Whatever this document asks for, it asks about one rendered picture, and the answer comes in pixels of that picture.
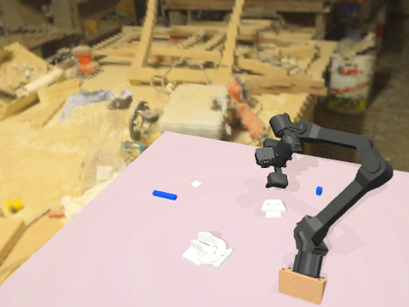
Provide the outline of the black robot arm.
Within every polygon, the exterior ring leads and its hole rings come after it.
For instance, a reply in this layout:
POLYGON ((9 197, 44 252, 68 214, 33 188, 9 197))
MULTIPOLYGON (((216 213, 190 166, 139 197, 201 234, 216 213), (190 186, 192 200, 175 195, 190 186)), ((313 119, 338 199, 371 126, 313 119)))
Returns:
MULTIPOLYGON (((326 129, 307 120, 291 122, 288 113, 273 116, 269 123, 274 135, 281 138, 277 149, 284 156, 302 152, 298 140, 300 138, 306 143, 325 142, 357 149, 363 162, 355 179, 330 204, 314 217, 304 216, 294 228, 298 254, 295 256, 292 272, 321 279, 323 257, 329 252, 323 239, 329 228, 366 193, 390 181, 394 176, 394 169, 365 135, 326 129)), ((271 148, 257 148, 255 158, 256 164, 262 168, 275 166, 278 159, 274 157, 274 145, 271 148)))

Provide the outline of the blue rectangular bar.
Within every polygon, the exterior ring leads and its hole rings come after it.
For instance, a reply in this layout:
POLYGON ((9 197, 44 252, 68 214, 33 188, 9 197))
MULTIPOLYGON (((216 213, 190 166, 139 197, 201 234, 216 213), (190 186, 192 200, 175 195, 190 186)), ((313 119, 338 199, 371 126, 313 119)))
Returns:
POLYGON ((161 191, 157 191, 157 190, 153 191, 153 195, 161 197, 161 198, 166 198, 166 199, 169 199, 169 200, 176 200, 176 198, 177 198, 176 194, 169 194, 169 193, 165 193, 165 192, 161 192, 161 191))

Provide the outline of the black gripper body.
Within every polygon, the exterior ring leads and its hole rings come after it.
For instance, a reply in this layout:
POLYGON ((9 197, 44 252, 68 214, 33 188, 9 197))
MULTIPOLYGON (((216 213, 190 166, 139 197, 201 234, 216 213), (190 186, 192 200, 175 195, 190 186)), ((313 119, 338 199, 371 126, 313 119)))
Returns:
POLYGON ((274 145, 274 157, 278 158, 277 163, 274 166, 274 172, 271 172, 268 174, 268 185, 270 187, 276 187, 276 188, 286 188, 288 184, 288 179, 287 175, 282 173, 281 167, 286 168, 286 162, 287 160, 292 160, 292 155, 291 156, 284 156, 282 155, 278 149, 277 149, 277 144, 279 143, 279 140, 274 140, 267 138, 263 141, 263 147, 264 148, 271 148, 274 145))

